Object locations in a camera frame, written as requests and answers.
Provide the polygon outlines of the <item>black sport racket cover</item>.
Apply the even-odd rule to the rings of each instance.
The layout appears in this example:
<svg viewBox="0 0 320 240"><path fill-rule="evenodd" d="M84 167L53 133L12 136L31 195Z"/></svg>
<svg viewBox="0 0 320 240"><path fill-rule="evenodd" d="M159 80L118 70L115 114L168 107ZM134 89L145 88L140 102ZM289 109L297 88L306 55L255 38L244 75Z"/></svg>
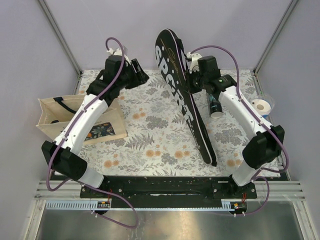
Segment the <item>black sport racket cover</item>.
<svg viewBox="0 0 320 240"><path fill-rule="evenodd" d="M186 85L183 51L182 41L173 30L166 28L158 34L154 49L156 64L193 135L203 161L215 167L215 151L193 95Z"/></svg>

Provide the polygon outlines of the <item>black shuttlecock tube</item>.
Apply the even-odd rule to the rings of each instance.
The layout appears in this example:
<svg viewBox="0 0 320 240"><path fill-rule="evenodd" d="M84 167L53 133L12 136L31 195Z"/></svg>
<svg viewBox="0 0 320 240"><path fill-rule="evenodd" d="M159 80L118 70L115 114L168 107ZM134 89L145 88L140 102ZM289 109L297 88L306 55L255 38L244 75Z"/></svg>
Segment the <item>black shuttlecock tube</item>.
<svg viewBox="0 0 320 240"><path fill-rule="evenodd" d="M207 93L207 103L209 115L212 119L218 119L223 116L223 109L221 103L212 95Z"/></svg>

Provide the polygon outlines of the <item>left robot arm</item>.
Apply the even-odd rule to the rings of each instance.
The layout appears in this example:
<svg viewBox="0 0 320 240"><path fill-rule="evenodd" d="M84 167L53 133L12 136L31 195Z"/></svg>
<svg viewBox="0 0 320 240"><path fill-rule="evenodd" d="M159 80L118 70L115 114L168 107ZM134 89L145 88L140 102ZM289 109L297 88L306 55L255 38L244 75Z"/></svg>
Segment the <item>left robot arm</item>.
<svg viewBox="0 0 320 240"><path fill-rule="evenodd" d="M41 150L49 171L56 171L67 178L91 186L98 198L107 195L109 186L105 177L90 168L79 157L82 145L98 118L108 109L122 89L133 89L145 84L149 76L136 58L127 61L120 55L111 55L105 67L86 90L83 102L66 128L52 141L45 141Z"/></svg>

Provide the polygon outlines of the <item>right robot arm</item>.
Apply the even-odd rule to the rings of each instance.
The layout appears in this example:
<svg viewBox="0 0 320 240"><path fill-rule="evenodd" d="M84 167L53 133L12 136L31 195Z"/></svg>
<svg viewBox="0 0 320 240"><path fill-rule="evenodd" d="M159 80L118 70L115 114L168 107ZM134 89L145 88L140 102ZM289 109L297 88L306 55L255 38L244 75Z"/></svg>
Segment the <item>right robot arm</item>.
<svg viewBox="0 0 320 240"><path fill-rule="evenodd" d="M273 126L250 105L230 75L221 75L214 56L188 53L186 57L190 62L185 74L189 88L212 94L235 117L249 140L242 151L243 162L227 186L228 194L239 198L257 172L281 155L285 131L281 125Z"/></svg>

